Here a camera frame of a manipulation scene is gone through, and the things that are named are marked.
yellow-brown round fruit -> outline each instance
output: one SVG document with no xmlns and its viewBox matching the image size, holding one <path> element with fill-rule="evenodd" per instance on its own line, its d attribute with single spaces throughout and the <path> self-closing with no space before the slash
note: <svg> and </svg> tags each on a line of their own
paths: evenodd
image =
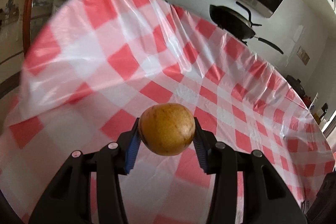
<svg viewBox="0 0 336 224">
<path fill-rule="evenodd" d="M 185 150 L 195 135 L 195 120 L 183 105 L 155 105 L 141 115 L 139 134 L 148 149 L 158 155 L 173 156 Z"/>
</svg>

wall socket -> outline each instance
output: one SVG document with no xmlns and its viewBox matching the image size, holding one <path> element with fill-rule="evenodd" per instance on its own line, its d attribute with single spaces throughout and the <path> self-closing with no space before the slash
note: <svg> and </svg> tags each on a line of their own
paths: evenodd
<svg viewBox="0 0 336 224">
<path fill-rule="evenodd" d="M 305 66 L 307 66 L 310 57 L 302 47 L 299 48 L 296 55 L 301 59 Z"/>
</svg>

red and white plastic tablecloth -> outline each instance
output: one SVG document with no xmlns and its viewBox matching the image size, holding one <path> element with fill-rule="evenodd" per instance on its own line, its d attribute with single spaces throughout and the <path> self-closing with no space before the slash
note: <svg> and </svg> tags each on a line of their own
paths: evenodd
<svg viewBox="0 0 336 224">
<path fill-rule="evenodd" d="M 163 0 L 69 0 L 32 45 L 0 136 L 6 199 L 27 222 L 72 151 L 98 151 L 166 102 L 233 149 L 261 150 L 299 204 L 315 199 L 335 164 L 294 90 L 229 33 Z M 120 184 L 131 224 L 205 223 L 214 176 L 193 145 L 164 157 L 142 144 Z M 241 187 L 238 196 L 237 221 Z"/>
</svg>

frying pan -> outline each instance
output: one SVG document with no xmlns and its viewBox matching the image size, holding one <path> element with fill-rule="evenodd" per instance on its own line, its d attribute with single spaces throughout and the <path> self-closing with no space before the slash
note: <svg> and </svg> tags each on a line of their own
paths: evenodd
<svg viewBox="0 0 336 224">
<path fill-rule="evenodd" d="M 210 17 L 213 22 L 217 24 L 217 26 L 221 29 L 225 29 L 232 33 L 236 38 L 239 40 L 246 40 L 255 37 L 255 31 L 252 29 L 253 26 L 261 26 L 261 24 L 254 24 L 252 23 L 252 14 L 251 11 L 236 1 L 236 4 L 242 7 L 244 10 L 247 11 L 249 15 L 249 19 L 246 19 L 244 16 L 242 16 L 237 11 L 226 7 L 226 6 L 216 6 L 216 5 L 210 5 Z M 277 50 L 281 54 L 284 52 L 275 44 L 272 42 L 261 38 L 256 37 L 260 42 L 263 42 L 273 49 Z"/>
</svg>

pan handle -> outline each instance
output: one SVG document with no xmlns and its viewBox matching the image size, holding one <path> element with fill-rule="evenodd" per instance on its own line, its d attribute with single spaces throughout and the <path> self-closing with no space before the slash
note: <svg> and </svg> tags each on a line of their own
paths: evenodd
<svg viewBox="0 0 336 224">
<path fill-rule="evenodd" d="M 264 42 L 265 44 L 269 45 L 270 47 L 272 47 L 273 49 L 277 50 L 278 52 L 280 52 L 281 54 L 283 54 L 284 52 L 275 44 L 273 44 L 272 42 L 269 42 L 268 40 L 261 38 L 261 37 L 256 37 L 259 41 Z"/>
<path fill-rule="evenodd" d="M 241 8 L 243 8 L 245 11 L 247 11 L 249 13 L 249 22 L 251 22 L 252 20 L 252 14 L 249 8 L 245 7 L 243 4 L 241 4 L 240 2 L 236 1 L 236 4 L 238 6 L 240 6 Z"/>
</svg>

